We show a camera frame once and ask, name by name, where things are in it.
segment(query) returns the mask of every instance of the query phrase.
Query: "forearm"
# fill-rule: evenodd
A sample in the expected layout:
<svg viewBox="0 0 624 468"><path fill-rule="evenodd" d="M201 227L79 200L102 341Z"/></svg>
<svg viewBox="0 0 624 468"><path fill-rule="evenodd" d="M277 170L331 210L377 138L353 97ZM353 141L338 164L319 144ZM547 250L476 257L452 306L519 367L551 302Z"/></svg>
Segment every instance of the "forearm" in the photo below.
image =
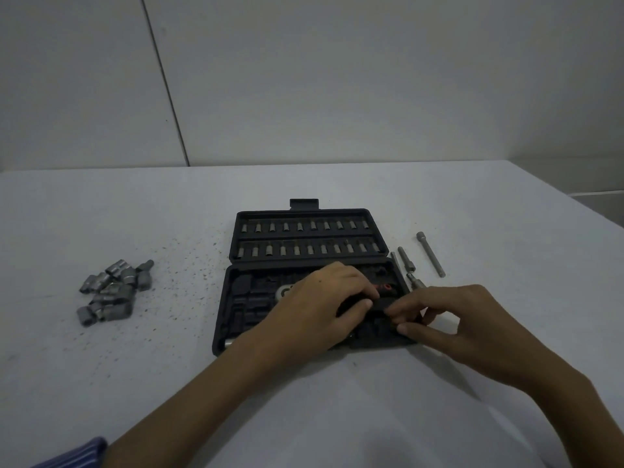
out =
<svg viewBox="0 0 624 468"><path fill-rule="evenodd" d="M219 425L270 371L266 356L245 342L231 346L206 370L116 440L103 468L186 466Z"/></svg>
<svg viewBox="0 0 624 468"><path fill-rule="evenodd" d="M557 431L572 465L624 464L624 435L591 381L563 360L550 371L550 377L542 377L527 393Z"/></svg>

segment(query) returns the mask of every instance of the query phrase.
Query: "person's right arm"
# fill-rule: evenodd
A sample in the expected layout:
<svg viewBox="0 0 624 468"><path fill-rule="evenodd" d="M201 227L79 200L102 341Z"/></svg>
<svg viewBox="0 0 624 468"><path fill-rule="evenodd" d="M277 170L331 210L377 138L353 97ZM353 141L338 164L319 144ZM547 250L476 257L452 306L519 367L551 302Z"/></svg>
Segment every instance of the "person's right arm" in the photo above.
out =
<svg viewBox="0 0 624 468"><path fill-rule="evenodd" d="M413 323L423 309L422 324ZM445 311L460 319L454 335L427 326ZM624 435L589 379L520 325L483 286L418 289L386 313L403 335L527 393L575 468L624 466Z"/></svg>

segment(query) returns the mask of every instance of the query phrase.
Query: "case latch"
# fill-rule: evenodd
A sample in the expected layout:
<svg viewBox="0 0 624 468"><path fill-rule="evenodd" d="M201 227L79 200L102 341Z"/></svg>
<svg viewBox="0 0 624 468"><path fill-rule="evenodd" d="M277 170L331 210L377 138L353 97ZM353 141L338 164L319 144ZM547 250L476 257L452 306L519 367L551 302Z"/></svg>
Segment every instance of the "case latch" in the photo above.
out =
<svg viewBox="0 0 624 468"><path fill-rule="evenodd" d="M290 210L318 210L317 198L292 198Z"/></svg>

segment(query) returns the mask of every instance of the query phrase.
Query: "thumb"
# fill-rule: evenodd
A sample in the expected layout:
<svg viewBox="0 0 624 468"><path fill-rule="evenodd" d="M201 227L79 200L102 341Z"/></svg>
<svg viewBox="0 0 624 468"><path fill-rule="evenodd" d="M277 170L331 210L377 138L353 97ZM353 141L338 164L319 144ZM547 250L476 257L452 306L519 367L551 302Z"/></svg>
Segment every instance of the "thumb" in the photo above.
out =
<svg viewBox="0 0 624 468"><path fill-rule="evenodd" d="M372 301L370 299L362 299L347 312L340 315L334 322L337 329L336 332L339 333L340 338L347 338L351 330L364 320L366 313L371 307Z"/></svg>
<svg viewBox="0 0 624 468"><path fill-rule="evenodd" d="M402 323L397 326L396 331L418 343L431 346L444 354L449 353L454 337L454 335L449 335L420 323Z"/></svg>

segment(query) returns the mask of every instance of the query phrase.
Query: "tool case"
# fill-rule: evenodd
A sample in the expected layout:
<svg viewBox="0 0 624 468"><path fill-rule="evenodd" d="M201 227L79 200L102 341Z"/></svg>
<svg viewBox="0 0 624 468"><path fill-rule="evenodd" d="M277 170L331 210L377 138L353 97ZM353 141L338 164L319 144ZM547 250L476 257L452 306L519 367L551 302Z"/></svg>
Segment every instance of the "tool case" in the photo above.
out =
<svg viewBox="0 0 624 468"><path fill-rule="evenodd" d="M212 353L218 356L227 343L260 323L283 296L285 286L333 261L356 267L378 287L380 294L365 320L336 347L412 344L412 340L396 332L383 312L394 300L409 293L401 270L387 254L386 243L364 208L322 210L317 199L291 199L290 210L239 212L230 247L232 265L225 271ZM338 314L362 298L362 294L350 297Z"/></svg>

